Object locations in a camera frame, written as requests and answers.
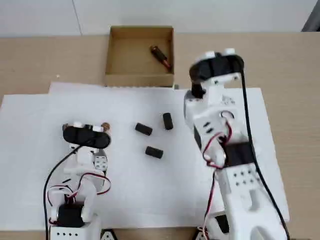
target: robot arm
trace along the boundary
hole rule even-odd
[[[111,138],[102,126],[75,122],[62,129],[69,147],[77,151],[63,169],[64,179],[47,191],[51,205],[50,238],[66,232],[72,236],[73,232],[74,237],[100,239],[101,220],[94,213],[94,203],[97,195],[107,193],[111,187],[107,178],[107,156],[103,151]]]
[[[219,182],[229,233],[206,213],[201,239],[284,240],[286,232],[256,170],[247,129],[224,84],[241,79],[242,58],[234,49],[207,52],[190,68],[192,89],[184,98],[184,117],[208,167]],[[244,203],[250,199],[250,205]]]

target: cardboard box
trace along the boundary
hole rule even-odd
[[[171,26],[112,26],[106,86],[171,87],[174,83],[174,29]],[[157,45],[172,65],[169,71],[150,52]]]

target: white sheet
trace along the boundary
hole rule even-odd
[[[96,204],[104,228],[197,226],[202,223],[212,172],[205,167],[185,125],[185,91],[98,88],[97,91],[55,92],[41,97],[5,97],[0,112],[0,153],[4,159],[0,162],[0,180],[6,183],[3,188],[7,195],[0,204],[3,213],[0,230],[44,228],[42,188],[49,170],[70,151],[62,139],[61,126],[73,121],[96,125],[109,122],[111,125],[112,142],[106,154],[112,190],[100,196]],[[242,104],[239,89],[228,89],[227,93]],[[288,220],[287,201],[260,89],[248,89],[248,100],[253,137],[263,144],[264,159],[258,159],[259,164]],[[171,131],[164,130],[161,116],[164,112],[172,114],[174,129]],[[152,135],[136,132],[136,122],[153,127]],[[7,141],[13,133],[21,138],[18,148],[14,139]],[[146,156],[147,145],[163,149],[162,159]],[[21,177],[12,177],[13,173]],[[213,211],[223,211],[219,191],[215,191],[213,201]],[[27,221],[21,218],[22,213]]]

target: black cable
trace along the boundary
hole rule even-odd
[[[44,188],[43,188],[43,209],[44,209],[44,223],[45,223],[45,240],[49,240],[49,228],[48,228],[48,214],[47,214],[47,186],[49,183],[49,180],[51,178],[51,175],[54,173],[54,171],[59,167],[65,160],[67,160],[72,154],[74,154],[78,149],[83,147],[83,145],[79,145],[74,150],[72,150],[67,156],[65,156],[63,159],[61,159],[50,171],[48,177],[46,178]]]
[[[248,110],[248,101],[247,101],[245,73],[244,73],[244,70],[242,68],[241,68],[240,74],[241,74],[241,84],[242,84],[242,93],[243,93],[243,101],[244,101],[246,130],[248,132],[248,139],[249,139],[249,143],[251,145],[251,152],[252,152],[252,155],[253,155],[254,165],[255,165],[256,171],[257,171],[257,173],[258,173],[258,175],[260,177],[260,180],[261,180],[266,192],[268,193],[276,212],[279,215],[281,224],[282,224],[282,226],[283,226],[283,228],[285,230],[286,238],[287,238],[287,240],[290,240],[290,234],[289,234],[286,222],[284,220],[284,217],[283,217],[283,215],[282,215],[282,213],[281,213],[281,211],[280,211],[280,209],[279,209],[279,207],[278,207],[278,205],[276,203],[276,200],[275,200],[274,196],[272,195],[272,193],[271,193],[271,191],[270,191],[270,189],[269,189],[269,187],[268,187],[268,185],[267,185],[267,183],[265,181],[264,176],[261,173],[261,170],[260,170],[260,167],[259,167],[259,164],[258,164],[258,161],[257,161],[257,157],[256,157],[255,149],[254,149],[254,144],[253,144],[253,140],[252,140],[250,121],[249,121],[249,110]]]

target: wooden table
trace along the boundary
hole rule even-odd
[[[51,81],[103,84],[107,36],[0,38],[0,96],[47,93]],[[233,47],[248,87],[260,87],[290,209],[292,237],[320,237],[320,33],[176,34],[175,81],[208,50]],[[188,240],[190,228],[122,229],[119,240]],[[0,239],[43,239],[0,232]]]

